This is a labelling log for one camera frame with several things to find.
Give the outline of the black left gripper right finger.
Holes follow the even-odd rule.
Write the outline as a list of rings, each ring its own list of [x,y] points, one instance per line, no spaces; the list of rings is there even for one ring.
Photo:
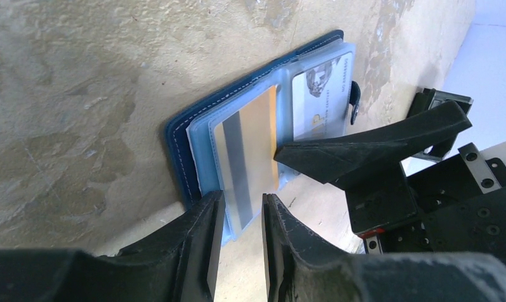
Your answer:
[[[264,194],[269,301],[506,301],[506,265],[488,254],[351,254]]]

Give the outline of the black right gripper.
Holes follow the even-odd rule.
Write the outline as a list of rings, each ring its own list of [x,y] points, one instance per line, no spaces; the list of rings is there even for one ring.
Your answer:
[[[484,151],[469,143],[442,161],[458,134],[472,126],[472,105],[469,96],[424,88],[407,119],[289,142],[274,159],[323,184],[363,182],[347,190],[346,200],[351,229],[369,254],[506,255],[506,142]],[[407,176],[395,164],[412,155],[439,163]]]

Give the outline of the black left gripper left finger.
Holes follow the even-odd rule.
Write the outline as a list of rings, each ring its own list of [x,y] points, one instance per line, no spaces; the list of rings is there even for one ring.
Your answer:
[[[114,256],[0,249],[0,301],[212,301],[224,222],[221,191]]]

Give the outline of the gold credit card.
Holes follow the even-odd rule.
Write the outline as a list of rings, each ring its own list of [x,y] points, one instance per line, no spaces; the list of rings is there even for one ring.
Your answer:
[[[218,123],[213,131],[219,175],[236,237],[261,208],[265,193],[279,189],[277,146],[277,88],[254,92],[248,103]]]

